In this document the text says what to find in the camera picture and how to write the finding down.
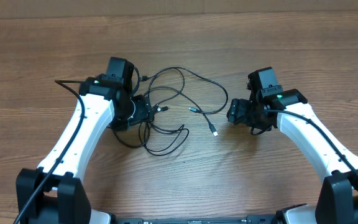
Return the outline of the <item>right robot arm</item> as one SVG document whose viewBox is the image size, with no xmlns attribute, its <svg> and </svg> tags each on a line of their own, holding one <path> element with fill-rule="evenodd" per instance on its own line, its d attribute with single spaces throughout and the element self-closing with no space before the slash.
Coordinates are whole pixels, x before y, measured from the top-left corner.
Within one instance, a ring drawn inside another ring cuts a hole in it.
<svg viewBox="0 0 358 224">
<path fill-rule="evenodd" d="M 341 144 L 297 90 L 283 90 L 272 67 L 249 74 L 249 99 L 235 98 L 227 112 L 232 124 L 252 135 L 277 128 L 299 148 L 322 181 L 318 203 L 249 215 L 247 223 L 358 223 L 358 156 Z"/>
</svg>

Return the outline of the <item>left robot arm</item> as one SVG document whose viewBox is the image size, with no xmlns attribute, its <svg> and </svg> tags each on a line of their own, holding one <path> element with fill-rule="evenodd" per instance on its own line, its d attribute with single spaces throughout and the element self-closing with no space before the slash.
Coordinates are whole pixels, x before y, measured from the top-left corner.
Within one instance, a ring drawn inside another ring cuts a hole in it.
<svg viewBox="0 0 358 224">
<path fill-rule="evenodd" d="M 87 165 L 106 128 L 125 131 L 150 120 L 147 97 L 132 85 L 138 69 L 111 57 L 105 73 L 80 82 L 76 108 L 60 139 L 36 169 L 16 179 L 15 223 L 114 223 L 115 216 L 91 207 L 83 187 Z"/>
</svg>

